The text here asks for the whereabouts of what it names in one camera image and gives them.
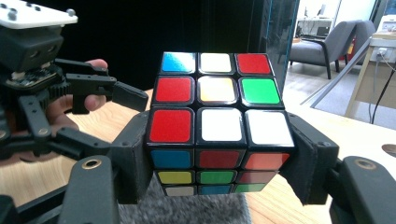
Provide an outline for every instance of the finger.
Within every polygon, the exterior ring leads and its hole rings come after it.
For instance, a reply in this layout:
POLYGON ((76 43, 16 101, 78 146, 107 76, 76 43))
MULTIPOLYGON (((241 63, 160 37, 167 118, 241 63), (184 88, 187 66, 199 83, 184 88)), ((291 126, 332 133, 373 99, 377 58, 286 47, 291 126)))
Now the finger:
POLYGON ((85 108, 89 111, 94 111, 100 108, 106 103, 106 97, 104 95, 89 95, 85 98, 85 108))
POLYGON ((73 107, 73 96, 64 95, 58 98, 56 101, 49 104, 46 110, 46 116, 50 124, 54 123, 55 120, 64 115, 64 111, 70 110, 73 107))
POLYGON ((92 66, 95 67, 102 67, 102 68, 108 68, 107 62, 103 59, 94 59, 94 60, 89 60, 87 63, 92 64, 92 66))
POLYGON ((62 127, 71 127, 78 130, 77 124, 66 116, 64 111, 73 107, 73 96, 65 95, 49 104, 46 110, 46 116, 51 125, 52 133, 56 134, 62 127))

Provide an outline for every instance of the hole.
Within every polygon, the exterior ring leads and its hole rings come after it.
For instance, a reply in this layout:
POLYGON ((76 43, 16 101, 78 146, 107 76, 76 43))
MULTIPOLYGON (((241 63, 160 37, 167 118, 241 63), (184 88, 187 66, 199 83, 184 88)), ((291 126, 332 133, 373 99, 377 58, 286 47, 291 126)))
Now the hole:
POLYGON ((53 52, 53 51, 55 51, 55 50, 56 50, 56 45, 50 47, 50 48, 47 50, 47 52, 48 52, 48 53, 51 53, 51 52, 53 52))
POLYGON ((33 52, 33 53, 29 56, 29 58, 30 58, 30 59, 34 59, 34 58, 37 58, 38 55, 40 55, 40 51, 36 50, 35 52, 33 52))
POLYGON ((82 168, 85 170, 91 170, 94 169, 102 164, 102 161, 100 160, 90 160, 86 161, 82 164, 82 168))
POLYGON ((382 150, 388 153, 390 156, 396 158, 396 145, 393 144, 385 144, 382 146, 382 150))
POLYGON ((376 169, 376 165, 372 163, 371 161, 363 160, 363 159, 357 159, 355 160, 355 163, 363 169, 366 170, 374 170, 376 169))

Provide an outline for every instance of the chair leg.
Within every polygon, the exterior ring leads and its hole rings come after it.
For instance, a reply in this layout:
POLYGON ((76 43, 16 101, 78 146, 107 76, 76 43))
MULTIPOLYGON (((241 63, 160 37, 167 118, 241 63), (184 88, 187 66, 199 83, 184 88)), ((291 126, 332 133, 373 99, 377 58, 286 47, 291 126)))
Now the chair leg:
POLYGON ((327 79, 332 79, 332 71, 330 71, 330 63, 326 62, 326 70, 327 70, 327 79))
POLYGON ((338 60, 335 60, 335 71, 336 72, 340 72, 340 63, 338 62, 338 60))

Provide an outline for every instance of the white desk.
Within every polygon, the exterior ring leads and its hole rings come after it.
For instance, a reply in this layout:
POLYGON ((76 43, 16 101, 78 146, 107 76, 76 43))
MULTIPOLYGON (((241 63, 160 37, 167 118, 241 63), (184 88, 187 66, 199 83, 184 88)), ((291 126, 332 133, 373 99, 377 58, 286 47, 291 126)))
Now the white desk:
POLYGON ((296 27, 301 28, 301 35, 316 35, 319 27, 332 27, 332 18, 300 18, 296 27))

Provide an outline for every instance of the table surface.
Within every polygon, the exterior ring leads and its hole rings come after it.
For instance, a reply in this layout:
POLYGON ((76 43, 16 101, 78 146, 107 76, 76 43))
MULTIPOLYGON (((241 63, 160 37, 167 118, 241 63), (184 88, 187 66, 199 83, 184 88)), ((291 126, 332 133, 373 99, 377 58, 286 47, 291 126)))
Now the table surface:
MULTIPOLYGON (((382 149, 385 144, 396 145, 396 131, 294 103, 285 104, 288 112, 305 119, 338 144, 339 158, 355 155, 378 161, 396 178, 396 158, 382 149)), ((136 114, 137 111, 109 102, 90 115, 69 117, 82 132, 112 142, 136 114)), ((14 155, 11 160, 0 161, 0 194, 11 195, 16 205, 65 185, 75 163, 63 156, 38 162, 17 160, 18 155, 14 155)), ((280 175, 261 192, 246 195, 253 223, 331 223, 328 210, 331 199, 326 205, 302 206, 280 175)))

